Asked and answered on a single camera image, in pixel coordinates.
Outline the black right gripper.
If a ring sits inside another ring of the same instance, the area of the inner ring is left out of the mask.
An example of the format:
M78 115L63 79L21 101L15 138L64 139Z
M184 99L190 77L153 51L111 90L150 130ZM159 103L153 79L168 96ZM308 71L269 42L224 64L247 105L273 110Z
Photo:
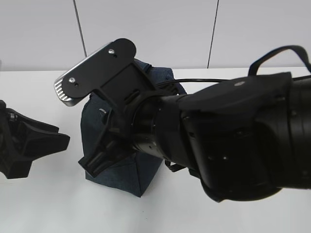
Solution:
M79 161L89 175L98 176L133 153L128 143L132 121L128 104L141 92L157 90L152 79L145 73L149 67L148 63L134 60L110 82L91 92L104 100L110 106L110 111L104 116L105 128L91 155Z

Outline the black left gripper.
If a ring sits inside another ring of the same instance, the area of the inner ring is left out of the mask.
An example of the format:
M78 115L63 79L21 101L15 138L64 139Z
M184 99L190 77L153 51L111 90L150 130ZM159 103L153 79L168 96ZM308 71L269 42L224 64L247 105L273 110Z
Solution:
M7 179L26 178L34 160L67 149L70 137L59 128L14 113L16 148L10 132L6 103L0 101L0 171Z

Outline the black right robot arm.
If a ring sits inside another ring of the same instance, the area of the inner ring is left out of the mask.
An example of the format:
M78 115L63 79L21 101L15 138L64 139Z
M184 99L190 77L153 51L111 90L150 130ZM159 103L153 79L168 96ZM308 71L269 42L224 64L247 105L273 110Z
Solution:
M226 80L191 95L146 95L109 111L80 165L92 177L135 153L184 168L213 200L251 201L311 187L311 78Z

